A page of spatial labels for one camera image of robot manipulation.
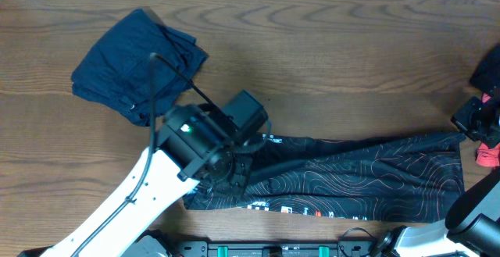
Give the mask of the black orange patterned sports jersey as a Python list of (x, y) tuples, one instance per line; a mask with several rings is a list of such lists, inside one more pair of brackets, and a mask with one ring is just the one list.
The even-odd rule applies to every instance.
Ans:
[(252, 178), (243, 195), (197, 188), (184, 196), (184, 206), (433, 223), (465, 191), (464, 139), (456, 132), (361, 141), (269, 136), (251, 155)]

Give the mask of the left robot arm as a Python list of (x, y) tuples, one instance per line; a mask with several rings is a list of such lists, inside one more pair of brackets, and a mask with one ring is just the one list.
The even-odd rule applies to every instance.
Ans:
[(152, 222), (197, 187), (242, 195), (253, 153), (249, 139), (268, 124), (263, 105), (247, 91), (218, 107), (176, 105), (119, 187), (69, 236), (56, 245), (22, 251), (22, 256), (121, 256)]

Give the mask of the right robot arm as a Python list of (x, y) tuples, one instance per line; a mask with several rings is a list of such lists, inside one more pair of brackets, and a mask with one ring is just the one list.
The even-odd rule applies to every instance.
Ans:
[[(470, 140), (499, 143), (499, 97), (471, 98), (452, 117)], [(499, 168), (461, 195), (447, 216), (425, 227), (398, 227), (373, 246), (370, 256), (498, 256)]]

